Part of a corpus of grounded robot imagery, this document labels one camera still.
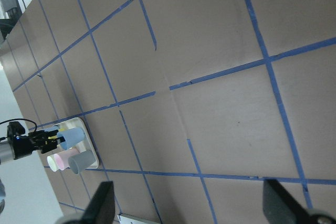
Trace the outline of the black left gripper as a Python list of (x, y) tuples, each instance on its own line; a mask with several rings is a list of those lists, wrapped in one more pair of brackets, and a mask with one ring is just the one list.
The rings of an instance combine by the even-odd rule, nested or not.
[[(18, 121), (11, 121), (7, 126), (7, 140), (11, 146), (13, 160), (17, 160), (32, 154), (37, 149), (34, 144), (33, 137), (37, 134), (37, 138), (57, 137), (58, 129), (40, 130), (36, 129), (25, 135), (25, 128)], [(44, 140), (39, 146), (42, 154), (53, 151), (59, 145), (58, 140)]]

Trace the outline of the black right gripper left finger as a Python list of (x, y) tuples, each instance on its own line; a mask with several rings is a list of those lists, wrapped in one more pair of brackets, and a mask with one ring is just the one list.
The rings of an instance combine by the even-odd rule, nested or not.
[(113, 182), (101, 182), (84, 211), (80, 223), (113, 223), (115, 214)]

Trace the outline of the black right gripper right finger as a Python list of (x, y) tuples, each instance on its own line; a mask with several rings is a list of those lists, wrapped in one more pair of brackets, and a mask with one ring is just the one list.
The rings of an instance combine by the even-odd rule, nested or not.
[(276, 179), (264, 180), (262, 203), (268, 223), (309, 223), (308, 212)]

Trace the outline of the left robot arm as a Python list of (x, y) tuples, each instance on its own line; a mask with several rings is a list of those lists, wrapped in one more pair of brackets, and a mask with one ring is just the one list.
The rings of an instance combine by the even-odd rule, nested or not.
[[(32, 123), (34, 130), (26, 133), (21, 121)], [(1, 164), (27, 157), (34, 151), (48, 153), (55, 150), (62, 142), (57, 137), (60, 131), (58, 126), (38, 130), (36, 122), (24, 118), (5, 120), (1, 124), (8, 124), (6, 136), (1, 137)]]

